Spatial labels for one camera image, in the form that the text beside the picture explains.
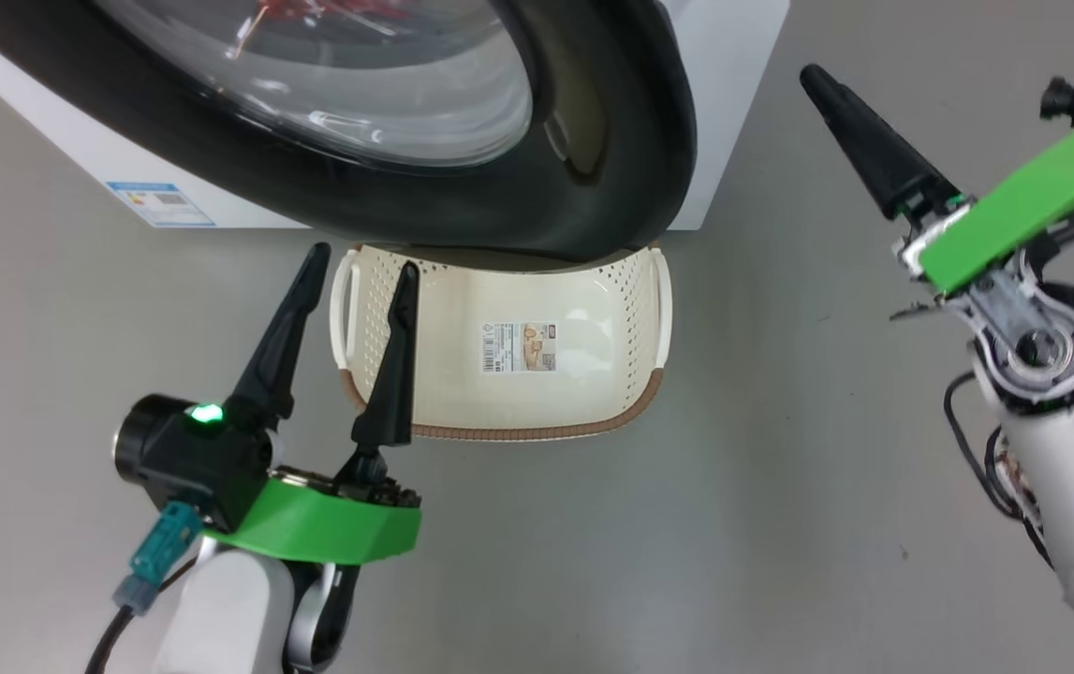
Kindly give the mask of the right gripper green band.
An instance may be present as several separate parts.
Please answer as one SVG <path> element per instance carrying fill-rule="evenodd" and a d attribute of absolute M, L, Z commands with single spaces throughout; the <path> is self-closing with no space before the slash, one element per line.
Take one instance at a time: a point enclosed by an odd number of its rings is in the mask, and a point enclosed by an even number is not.
<path fill-rule="evenodd" d="M 960 293 L 1074 210 L 1074 132 L 972 203 L 827 69 L 806 65 L 799 80 L 885 219 L 946 216 L 899 253 L 910 277 L 925 280 L 940 295 Z"/>

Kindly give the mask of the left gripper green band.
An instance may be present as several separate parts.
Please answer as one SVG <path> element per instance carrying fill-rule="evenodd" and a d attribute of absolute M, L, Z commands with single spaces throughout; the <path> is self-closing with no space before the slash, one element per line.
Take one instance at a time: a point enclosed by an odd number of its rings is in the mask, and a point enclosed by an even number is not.
<path fill-rule="evenodd" d="M 330 261 L 331 245 L 314 244 L 224 400 L 224 422 L 253 433 L 276 430 L 292 417 L 302 337 L 321 301 Z M 412 443 L 419 290 L 418 266 L 405 263 L 387 312 L 390 337 L 375 386 L 354 419 L 354 452 L 335 479 L 342 489 L 332 490 L 330 478 L 280 466 L 236 530 L 224 533 L 208 526 L 204 537 L 284 562 L 311 565 L 371 565 L 413 550 L 421 498 L 388 477 L 382 448 Z"/>

